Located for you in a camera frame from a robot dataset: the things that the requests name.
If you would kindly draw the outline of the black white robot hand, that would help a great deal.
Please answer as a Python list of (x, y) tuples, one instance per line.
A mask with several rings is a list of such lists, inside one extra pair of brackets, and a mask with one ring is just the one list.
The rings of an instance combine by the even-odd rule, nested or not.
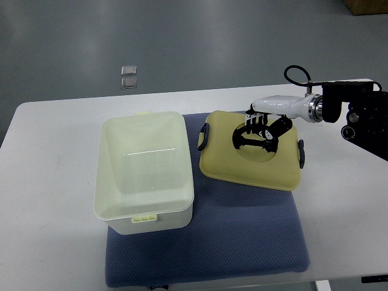
[(279, 138), (293, 127), (292, 120), (321, 122), (323, 97), (308, 94), (305, 97), (273, 95), (252, 102), (245, 112), (244, 125), (232, 136), (237, 150), (242, 146), (261, 147), (269, 153), (278, 150)]

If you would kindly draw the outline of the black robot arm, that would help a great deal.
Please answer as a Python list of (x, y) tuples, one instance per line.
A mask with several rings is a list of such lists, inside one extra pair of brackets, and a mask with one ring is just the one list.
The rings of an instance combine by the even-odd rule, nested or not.
[(341, 136), (348, 142), (387, 160), (387, 92), (376, 81), (313, 82), (308, 71), (299, 65), (284, 70), (290, 83), (306, 88), (311, 95), (314, 86), (322, 87), (322, 95), (313, 97), (307, 113), (314, 121), (335, 123), (342, 105), (348, 104), (347, 124)]

